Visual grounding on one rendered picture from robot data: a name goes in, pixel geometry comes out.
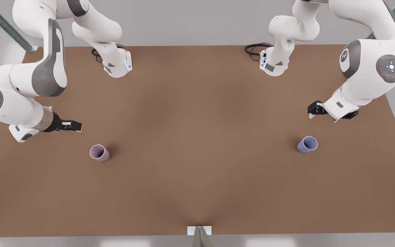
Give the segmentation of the purple cup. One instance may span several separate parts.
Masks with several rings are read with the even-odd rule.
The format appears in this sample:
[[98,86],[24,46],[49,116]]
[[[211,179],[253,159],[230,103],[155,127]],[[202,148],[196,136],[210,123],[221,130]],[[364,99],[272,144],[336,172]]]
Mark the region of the purple cup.
[[317,147],[317,139],[312,136],[306,136],[297,145],[297,150],[299,153],[309,153],[316,150]]

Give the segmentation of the pink cup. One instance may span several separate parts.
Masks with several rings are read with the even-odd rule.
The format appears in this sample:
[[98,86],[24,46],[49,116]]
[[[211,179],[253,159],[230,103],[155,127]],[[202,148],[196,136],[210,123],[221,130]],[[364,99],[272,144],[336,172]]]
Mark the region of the pink cup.
[[96,144],[91,147],[89,154],[91,158],[95,159],[96,161],[104,162],[110,159],[108,150],[101,144]]

